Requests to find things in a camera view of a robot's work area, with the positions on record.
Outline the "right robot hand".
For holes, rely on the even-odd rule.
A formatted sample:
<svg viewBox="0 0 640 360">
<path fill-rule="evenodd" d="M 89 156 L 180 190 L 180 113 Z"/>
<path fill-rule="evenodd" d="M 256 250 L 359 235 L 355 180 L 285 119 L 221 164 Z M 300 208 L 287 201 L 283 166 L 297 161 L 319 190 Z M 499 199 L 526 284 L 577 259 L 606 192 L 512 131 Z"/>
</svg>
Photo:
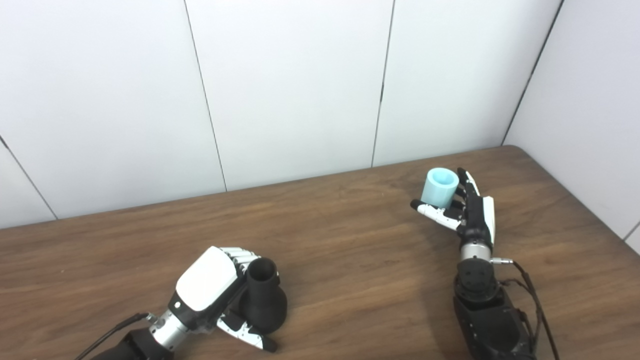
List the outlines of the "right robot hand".
<svg viewBox="0 0 640 360">
<path fill-rule="evenodd" d="M 493 248 L 495 244 L 495 203 L 491 196 L 481 196 L 473 176 L 459 167 L 428 171 L 422 198 L 413 199 L 410 207 L 435 223 L 453 230 L 464 245 L 476 241 Z"/>
</svg>

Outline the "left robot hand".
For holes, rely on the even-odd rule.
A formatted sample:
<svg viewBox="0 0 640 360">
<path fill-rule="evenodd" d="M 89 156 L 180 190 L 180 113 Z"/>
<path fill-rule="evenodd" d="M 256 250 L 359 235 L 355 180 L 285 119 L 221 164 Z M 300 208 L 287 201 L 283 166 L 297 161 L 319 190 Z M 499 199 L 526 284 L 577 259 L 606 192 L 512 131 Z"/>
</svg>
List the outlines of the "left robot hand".
<svg viewBox="0 0 640 360">
<path fill-rule="evenodd" d="M 187 335 L 222 330 L 250 346 L 275 353 L 269 335 L 287 317 L 288 300 L 275 262 L 240 247 L 211 246 L 180 276 L 165 326 L 153 337 L 174 351 Z"/>
</svg>

